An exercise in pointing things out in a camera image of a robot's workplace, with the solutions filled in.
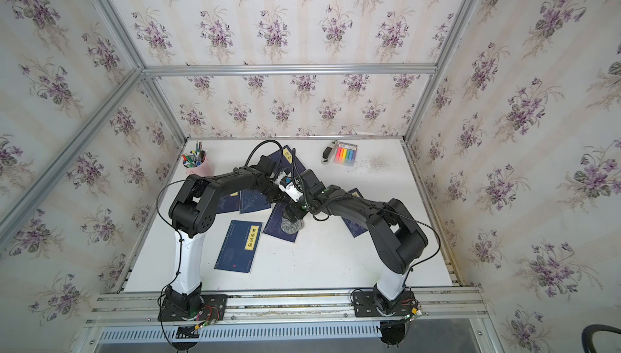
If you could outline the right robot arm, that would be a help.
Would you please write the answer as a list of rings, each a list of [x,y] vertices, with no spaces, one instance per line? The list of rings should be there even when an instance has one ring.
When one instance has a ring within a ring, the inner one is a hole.
[[[338,216],[366,227],[383,271],[374,286],[375,303],[385,314],[401,302],[412,262],[419,259],[429,240],[405,205],[398,199],[378,202],[331,185],[313,194],[289,186],[284,216],[302,220],[308,214]]]

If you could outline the grey striped cleaning cloth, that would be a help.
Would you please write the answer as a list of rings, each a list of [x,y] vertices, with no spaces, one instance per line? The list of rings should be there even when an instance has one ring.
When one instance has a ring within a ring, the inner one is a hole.
[[[304,227],[304,215],[291,210],[283,212],[281,229],[284,233],[294,235]]]

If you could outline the blue book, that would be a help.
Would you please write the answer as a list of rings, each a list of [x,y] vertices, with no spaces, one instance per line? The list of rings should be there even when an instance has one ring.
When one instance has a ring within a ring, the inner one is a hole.
[[[239,193],[234,193],[228,196],[223,196],[219,199],[216,214],[239,212],[240,209],[240,197]]]
[[[271,209],[272,205],[266,197],[258,191],[243,190],[239,195],[239,212],[247,214]]]
[[[295,243],[298,234],[286,233],[282,229],[283,212],[285,206],[285,204],[275,204],[273,206],[272,212],[270,213],[265,228],[263,229],[263,234],[267,234],[268,236],[272,236],[283,241]]]
[[[350,194],[357,196],[357,197],[362,197],[362,194],[360,193],[360,191],[357,188],[352,189],[350,192]],[[342,218],[345,226],[347,227],[347,229],[349,230],[349,233],[351,233],[351,235],[354,238],[357,238],[359,236],[361,236],[364,233],[368,232],[368,229],[363,227],[362,225],[360,225],[359,223],[350,220],[348,218],[343,217]]]
[[[256,255],[263,224],[232,220],[214,268],[226,272],[249,273]]]
[[[268,158],[276,163],[276,168],[280,168],[281,172],[286,172],[288,174],[290,174],[294,168],[297,169],[298,173],[302,173],[307,169],[300,161],[299,156],[294,157],[292,149],[288,145],[283,146],[282,150],[277,150],[268,155]]]

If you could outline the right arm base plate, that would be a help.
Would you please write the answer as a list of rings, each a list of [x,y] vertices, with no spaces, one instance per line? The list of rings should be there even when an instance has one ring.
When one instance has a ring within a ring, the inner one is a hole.
[[[394,300],[388,300],[378,290],[350,293],[355,317],[414,317],[420,314],[419,301],[411,290],[405,289]]]

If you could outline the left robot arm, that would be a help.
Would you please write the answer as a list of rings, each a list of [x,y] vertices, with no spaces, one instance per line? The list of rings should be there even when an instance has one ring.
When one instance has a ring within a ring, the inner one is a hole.
[[[271,204],[290,202],[290,197],[271,180],[271,173],[244,166],[213,177],[189,175],[180,183],[168,211],[171,228],[179,240],[175,276],[163,290],[166,300],[186,306],[191,297],[200,294],[205,235],[215,222],[221,198],[250,190],[258,191]]]

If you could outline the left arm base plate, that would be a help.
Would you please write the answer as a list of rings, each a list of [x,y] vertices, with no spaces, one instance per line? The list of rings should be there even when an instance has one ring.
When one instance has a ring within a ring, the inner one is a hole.
[[[160,322],[221,321],[226,312],[228,295],[165,296],[158,311]]]

